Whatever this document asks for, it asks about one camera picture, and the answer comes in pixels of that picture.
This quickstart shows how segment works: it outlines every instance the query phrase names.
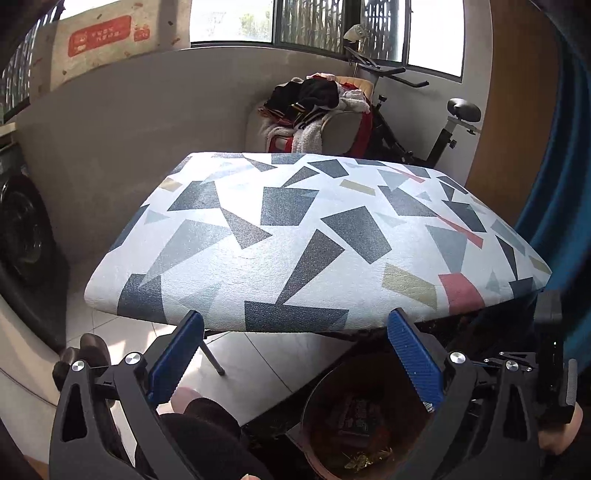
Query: metal screw cap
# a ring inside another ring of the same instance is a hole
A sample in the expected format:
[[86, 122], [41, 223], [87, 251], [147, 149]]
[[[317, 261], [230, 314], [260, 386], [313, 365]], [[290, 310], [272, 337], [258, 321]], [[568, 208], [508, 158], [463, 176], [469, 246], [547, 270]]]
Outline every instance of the metal screw cap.
[[511, 372], [517, 372], [519, 370], [519, 364], [514, 360], [507, 360], [505, 366], [507, 370], [510, 370]]
[[455, 364], [462, 364], [466, 361], [466, 355], [461, 352], [452, 352], [449, 354], [449, 359]]
[[84, 368], [84, 362], [82, 360], [77, 360], [72, 364], [72, 370], [74, 372], [79, 372]]
[[125, 357], [125, 363], [128, 365], [135, 365], [141, 358], [142, 356], [138, 352], [131, 352]]

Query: brown bucket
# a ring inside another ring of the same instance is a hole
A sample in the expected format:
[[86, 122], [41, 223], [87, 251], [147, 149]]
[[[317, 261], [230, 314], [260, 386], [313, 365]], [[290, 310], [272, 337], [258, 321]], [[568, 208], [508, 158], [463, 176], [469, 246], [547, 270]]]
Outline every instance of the brown bucket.
[[[329, 426], [343, 399], [351, 396], [373, 398], [379, 405], [383, 418], [380, 428], [387, 432], [381, 441], [392, 452], [359, 471], [334, 466], [334, 459], [340, 462], [340, 455], [346, 463], [356, 447], [335, 442], [336, 429]], [[302, 414], [301, 447], [312, 468], [326, 480], [386, 479], [411, 449], [428, 418], [395, 353], [356, 356], [328, 373], [310, 395]]]

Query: ironing board cover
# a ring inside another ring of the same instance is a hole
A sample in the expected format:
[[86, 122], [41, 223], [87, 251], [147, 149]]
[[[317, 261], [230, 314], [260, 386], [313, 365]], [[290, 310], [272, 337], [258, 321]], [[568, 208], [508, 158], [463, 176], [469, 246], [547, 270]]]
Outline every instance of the ironing board cover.
[[467, 313], [550, 269], [480, 200], [422, 167], [315, 154], [194, 153], [90, 279], [93, 308], [217, 330], [320, 332]]

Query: bucket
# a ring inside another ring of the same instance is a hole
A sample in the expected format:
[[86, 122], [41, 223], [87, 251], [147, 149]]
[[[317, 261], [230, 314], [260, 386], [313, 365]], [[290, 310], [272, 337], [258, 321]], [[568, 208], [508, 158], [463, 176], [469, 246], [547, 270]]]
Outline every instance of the bucket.
[[[354, 420], [355, 412], [367, 421]], [[428, 419], [395, 353], [360, 355], [316, 385], [302, 414], [301, 447], [312, 468], [326, 480], [386, 479]], [[359, 422], [361, 430], [371, 424], [372, 434], [356, 430]], [[351, 466], [360, 453], [377, 450], [373, 464], [358, 470]]]

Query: window frame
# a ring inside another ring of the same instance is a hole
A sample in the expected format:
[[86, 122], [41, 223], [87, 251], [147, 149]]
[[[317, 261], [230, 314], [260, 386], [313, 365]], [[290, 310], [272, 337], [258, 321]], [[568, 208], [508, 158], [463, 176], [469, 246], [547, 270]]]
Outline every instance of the window frame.
[[[363, 0], [342, 0], [343, 1], [343, 34], [350, 27], [361, 22], [361, 2]], [[304, 53], [313, 53], [324, 57], [330, 57], [338, 60], [346, 60], [345, 52], [334, 52], [330, 50], [324, 50], [317, 47], [308, 47], [296, 43], [287, 43], [281, 41], [281, 12], [283, 10], [284, 0], [273, 1], [273, 14], [272, 14], [272, 25], [271, 25], [271, 41], [249, 41], [249, 40], [216, 40], [216, 41], [193, 41], [191, 42], [191, 48], [200, 47], [214, 47], [214, 46], [227, 46], [227, 47], [266, 47], [266, 48], [280, 48], [282, 50], [295, 50]], [[409, 64], [408, 58], [410, 55], [410, 34], [411, 34], [411, 19], [412, 0], [404, 0], [404, 40], [402, 42], [402, 60], [380, 60], [372, 59], [378, 65], [383, 66], [395, 66], [404, 67], [412, 72], [424, 73], [434, 77], [441, 77], [452, 82], [462, 83], [464, 76], [464, 66], [466, 63], [466, 1], [462, 0], [462, 8], [464, 10], [464, 44], [462, 51], [462, 70], [459, 76], [452, 75], [450, 73], [441, 72], [439, 70], [428, 69], [417, 65]]]

